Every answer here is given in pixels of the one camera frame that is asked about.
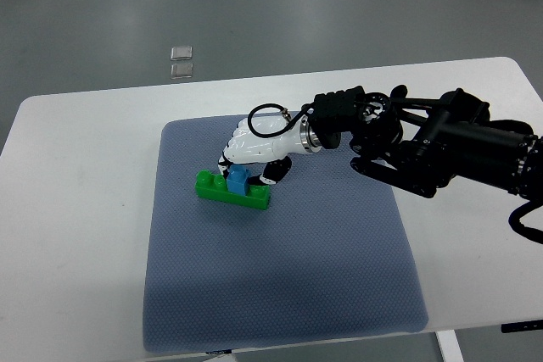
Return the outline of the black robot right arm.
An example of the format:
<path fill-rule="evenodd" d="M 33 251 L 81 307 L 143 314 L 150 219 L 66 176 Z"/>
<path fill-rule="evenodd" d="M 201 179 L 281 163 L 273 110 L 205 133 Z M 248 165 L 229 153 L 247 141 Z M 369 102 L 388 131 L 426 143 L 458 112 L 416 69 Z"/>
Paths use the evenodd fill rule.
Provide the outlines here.
<path fill-rule="evenodd" d="M 306 105 L 317 142 L 337 148 L 351 135 L 356 172 L 424 198 L 456 176 L 525 199 L 508 223 L 532 242 L 542 231 L 521 219 L 542 206 L 542 139 L 518 120 L 492 120 L 490 106 L 461 88 L 438 99 L 409 98 L 404 85 L 389 95 L 361 86 L 322 93 Z"/>

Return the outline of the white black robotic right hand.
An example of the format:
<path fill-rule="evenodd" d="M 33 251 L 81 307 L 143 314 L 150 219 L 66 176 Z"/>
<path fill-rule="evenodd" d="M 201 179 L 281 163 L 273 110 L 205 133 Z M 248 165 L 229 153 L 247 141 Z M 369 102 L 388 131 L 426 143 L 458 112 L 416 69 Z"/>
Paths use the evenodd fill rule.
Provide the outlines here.
<path fill-rule="evenodd" d="M 292 167 L 291 153 L 310 154 L 321 150 L 310 134 L 306 118 L 285 131 L 287 121 L 279 116 L 257 116 L 241 120 L 218 159 L 218 170 L 228 176 L 233 164 L 263 164 L 261 174 L 249 178 L 250 185 L 275 185 Z"/>

